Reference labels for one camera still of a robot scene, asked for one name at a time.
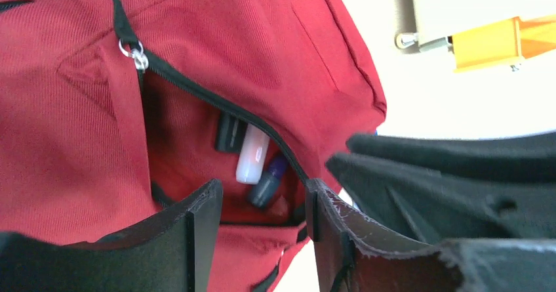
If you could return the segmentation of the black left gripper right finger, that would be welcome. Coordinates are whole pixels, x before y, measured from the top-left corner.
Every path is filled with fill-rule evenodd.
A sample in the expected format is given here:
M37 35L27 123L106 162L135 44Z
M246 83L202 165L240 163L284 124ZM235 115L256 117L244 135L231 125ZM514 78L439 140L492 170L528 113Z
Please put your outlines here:
M306 184L321 291L554 291L554 240L455 239L429 245Z

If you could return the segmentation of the small dark marker cap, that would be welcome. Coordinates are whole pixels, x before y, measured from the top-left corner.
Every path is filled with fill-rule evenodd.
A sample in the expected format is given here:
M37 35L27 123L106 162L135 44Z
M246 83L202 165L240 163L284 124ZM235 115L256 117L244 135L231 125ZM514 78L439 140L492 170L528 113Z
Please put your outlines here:
M263 171L259 182L250 189L249 203L257 208L266 207L278 191L288 167L287 158L283 154L276 154Z

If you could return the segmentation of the red student backpack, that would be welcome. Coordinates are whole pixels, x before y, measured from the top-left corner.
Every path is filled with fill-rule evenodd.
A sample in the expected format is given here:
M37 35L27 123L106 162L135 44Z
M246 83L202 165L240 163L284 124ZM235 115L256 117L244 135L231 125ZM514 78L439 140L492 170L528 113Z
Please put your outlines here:
M289 167L264 208L220 112ZM304 183L386 99L342 0L1 0L1 230L94 242L222 182L209 291L273 291L308 242Z

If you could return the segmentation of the yellow marker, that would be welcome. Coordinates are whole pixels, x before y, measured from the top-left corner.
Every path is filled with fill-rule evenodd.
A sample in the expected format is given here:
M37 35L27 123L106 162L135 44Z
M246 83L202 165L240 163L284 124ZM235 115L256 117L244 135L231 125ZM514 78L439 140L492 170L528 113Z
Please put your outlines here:
M239 155L235 178L242 184L257 184L262 176L269 136L249 124Z

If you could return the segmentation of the dark marker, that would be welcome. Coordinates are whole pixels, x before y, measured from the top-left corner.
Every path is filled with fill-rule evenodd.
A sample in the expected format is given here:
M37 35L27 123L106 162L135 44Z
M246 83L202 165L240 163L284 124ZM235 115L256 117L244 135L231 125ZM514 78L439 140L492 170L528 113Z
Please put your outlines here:
M227 112L220 112L214 149L218 152L239 154L248 124Z

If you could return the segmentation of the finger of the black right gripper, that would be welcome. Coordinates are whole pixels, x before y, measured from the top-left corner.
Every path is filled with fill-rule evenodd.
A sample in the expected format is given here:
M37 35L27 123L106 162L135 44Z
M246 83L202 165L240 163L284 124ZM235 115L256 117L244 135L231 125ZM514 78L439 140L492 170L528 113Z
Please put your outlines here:
M360 210L425 243L446 238L555 238L555 187L502 184L361 154L328 170Z
M555 133L492 140L428 140L354 135L352 153L464 178L513 183L555 182Z

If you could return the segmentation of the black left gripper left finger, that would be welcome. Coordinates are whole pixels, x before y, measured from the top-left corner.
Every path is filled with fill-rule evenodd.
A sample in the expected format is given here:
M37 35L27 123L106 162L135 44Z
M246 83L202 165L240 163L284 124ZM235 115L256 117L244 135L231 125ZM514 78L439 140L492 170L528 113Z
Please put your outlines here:
M222 208L210 180L182 201L101 240L55 245L1 234L2 291L205 291Z

